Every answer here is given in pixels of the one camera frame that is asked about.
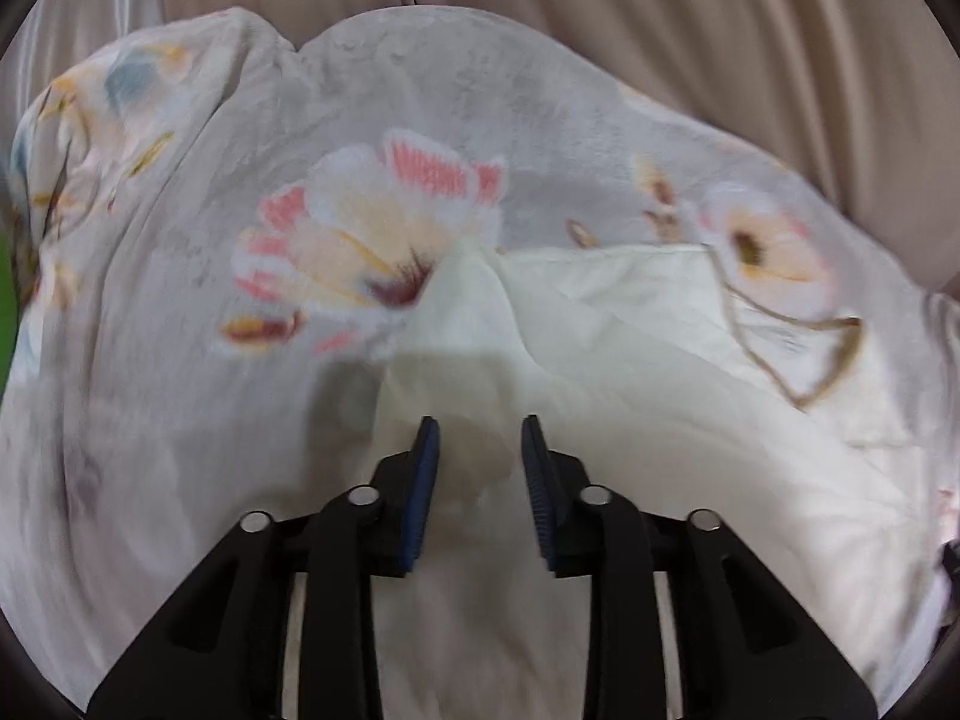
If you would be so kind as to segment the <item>cream quilted jacket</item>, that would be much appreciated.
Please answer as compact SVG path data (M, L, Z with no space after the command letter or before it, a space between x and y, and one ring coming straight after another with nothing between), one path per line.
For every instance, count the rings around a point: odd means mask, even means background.
M459 244L398 333L373 449L441 427L425 552L374 592L392 718L573 718L587 585L537 550L521 426L643 511L706 507L838 645L881 706L934 637L934 457L874 333L727 289L680 247L496 254Z

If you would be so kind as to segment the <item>grey floral blanket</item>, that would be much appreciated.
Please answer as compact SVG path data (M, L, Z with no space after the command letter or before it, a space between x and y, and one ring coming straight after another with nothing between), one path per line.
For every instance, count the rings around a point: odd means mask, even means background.
M693 245L761 309L862 320L937 468L935 637L957 305L771 154L532 29L462 8L302 47L237 8L144 29L37 96L8 177L2 608L76 704L244 512L370 476L398 333L466 242Z

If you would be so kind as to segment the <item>green object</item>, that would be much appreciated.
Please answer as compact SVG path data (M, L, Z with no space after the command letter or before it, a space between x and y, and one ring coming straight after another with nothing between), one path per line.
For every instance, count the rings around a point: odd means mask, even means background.
M0 236L0 392L10 375L14 344L18 335L18 299L13 276L13 260L7 236Z

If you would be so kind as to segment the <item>beige curtain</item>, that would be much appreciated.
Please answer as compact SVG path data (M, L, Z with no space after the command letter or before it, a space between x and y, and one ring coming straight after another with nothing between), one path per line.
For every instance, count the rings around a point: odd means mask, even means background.
M400 5L480 8L556 37L768 149L916 281L957 291L957 0L36 0L3 52L2 122L135 29L242 7L299 44Z

